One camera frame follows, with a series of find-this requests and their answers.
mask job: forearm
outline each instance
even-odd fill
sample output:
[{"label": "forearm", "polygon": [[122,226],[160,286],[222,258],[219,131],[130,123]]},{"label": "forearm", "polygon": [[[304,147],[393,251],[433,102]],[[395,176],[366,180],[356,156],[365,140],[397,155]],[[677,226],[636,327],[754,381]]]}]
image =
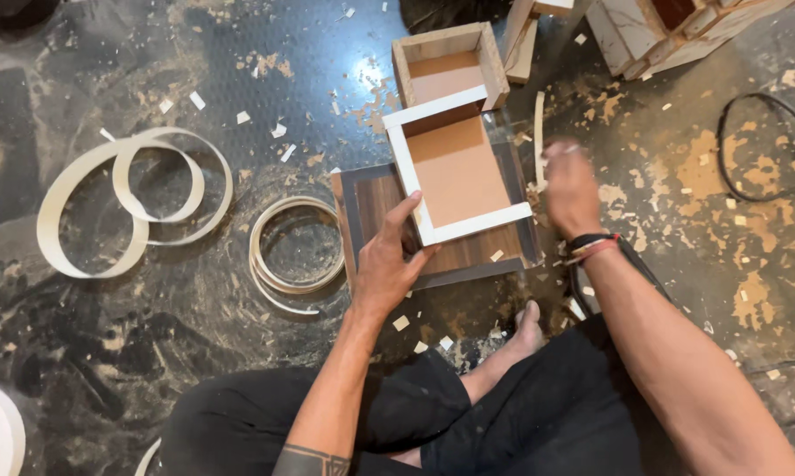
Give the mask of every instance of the forearm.
[{"label": "forearm", "polygon": [[336,343],[297,412],[274,474],[308,474],[294,470],[302,466],[301,458],[318,457],[317,453],[340,465],[350,459],[365,374],[381,321],[365,319],[353,308],[345,313]]},{"label": "forearm", "polygon": [[708,336],[618,250],[584,266],[630,376],[695,472],[795,474],[782,431]]}]

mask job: tattoo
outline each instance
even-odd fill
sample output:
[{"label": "tattoo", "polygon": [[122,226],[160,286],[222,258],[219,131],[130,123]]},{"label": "tattoo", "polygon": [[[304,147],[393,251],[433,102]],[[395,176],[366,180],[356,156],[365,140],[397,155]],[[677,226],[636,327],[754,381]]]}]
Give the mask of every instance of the tattoo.
[{"label": "tattoo", "polygon": [[271,476],[346,476],[350,460],[297,445],[283,445]]}]

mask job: dirty floor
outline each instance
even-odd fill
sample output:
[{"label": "dirty floor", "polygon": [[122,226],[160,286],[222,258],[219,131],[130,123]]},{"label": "dirty floor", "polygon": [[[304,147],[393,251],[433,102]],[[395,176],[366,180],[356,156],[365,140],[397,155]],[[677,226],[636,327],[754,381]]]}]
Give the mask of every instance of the dirty floor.
[{"label": "dirty floor", "polygon": [[[491,20],[499,40],[506,15],[409,0],[390,0],[386,12],[380,1],[347,7],[356,10],[350,18],[335,0],[74,0],[31,38],[0,44],[0,385],[28,429],[22,474],[132,474],[178,395],[197,382],[326,357],[347,285],[338,279],[307,301],[323,311],[314,319],[277,311],[251,282],[250,227],[282,197],[331,202],[334,167],[392,160],[380,118],[399,108],[393,38],[408,27]],[[579,33],[589,37],[582,46],[572,40]],[[715,136],[721,108],[739,93],[769,92],[795,107],[795,6],[648,81],[610,77],[579,19],[542,19],[535,53],[530,83],[513,86],[491,139],[516,143],[533,178],[533,144],[519,133],[534,134],[535,92],[546,92],[545,137],[574,135],[589,147],[605,227],[627,236],[688,318],[735,352],[795,447],[795,195],[731,208]],[[174,103],[166,114],[164,99]],[[252,120],[236,124],[243,110]],[[287,133],[274,139],[278,122]],[[55,273],[34,231],[49,185],[106,140],[101,128],[127,136],[160,125],[223,151],[235,184],[226,218],[200,242],[149,247],[115,279]],[[281,163],[291,144],[297,150]],[[736,108],[725,153],[743,190],[795,186],[794,121],[760,103]],[[149,211],[178,208],[188,169],[138,162],[131,186]],[[207,214],[223,176],[212,159],[201,164]],[[88,271],[107,268],[130,235],[110,167],[75,191],[61,221],[67,254]],[[269,227],[271,268],[298,280],[328,269],[340,241],[326,221],[302,212]],[[168,239],[194,225],[151,233]],[[499,331],[512,330],[529,298],[539,300],[548,333],[561,332],[565,276],[551,266],[558,238],[545,227],[541,236],[544,267],[413,293],[390,319],[405,314],[410,326],[386,325],[374,360],[399,362],[418,341],[446,335],[456,344],[444,353],[466,371],[502,344]]]}]

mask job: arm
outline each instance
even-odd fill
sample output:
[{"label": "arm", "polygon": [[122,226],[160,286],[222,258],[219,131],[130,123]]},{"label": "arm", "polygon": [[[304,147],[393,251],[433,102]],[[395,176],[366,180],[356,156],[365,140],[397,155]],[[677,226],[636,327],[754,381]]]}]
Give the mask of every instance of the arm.
[{"label": "arm", "polygon": [[[602,233],[594,173],[573,144],[546,150],[548,214],[569,241]],[[788,440],[726,353],[616,247],[584,267],[630,377],[695,473],[795,475]]]},{"label": "arm", "polygon": [[371,352],[383,321],[409,291],[438,247],[403,261],[401,227],[421,201],[415,192],[389,212],[380,232],[360,251],[351,306],[324,367],[309,389],[274,476],[343,476],[348,473],[360,400]]}]

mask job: black wristband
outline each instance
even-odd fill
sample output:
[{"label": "black wristband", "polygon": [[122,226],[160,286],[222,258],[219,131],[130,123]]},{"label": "black wristband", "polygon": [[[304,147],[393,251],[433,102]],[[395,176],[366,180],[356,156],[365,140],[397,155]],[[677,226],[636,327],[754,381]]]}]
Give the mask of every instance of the black wristband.
[{"label": "black wristband", "polygon": [[582,248],[585,245],[590,243],[594,243],[598,240],[614,240],[614,234],[607,234],[607,233],[590,233],[590,234],[581,234],[577,236],[571,242],[568,243],[568,248],[571,250],[577,250]]}]

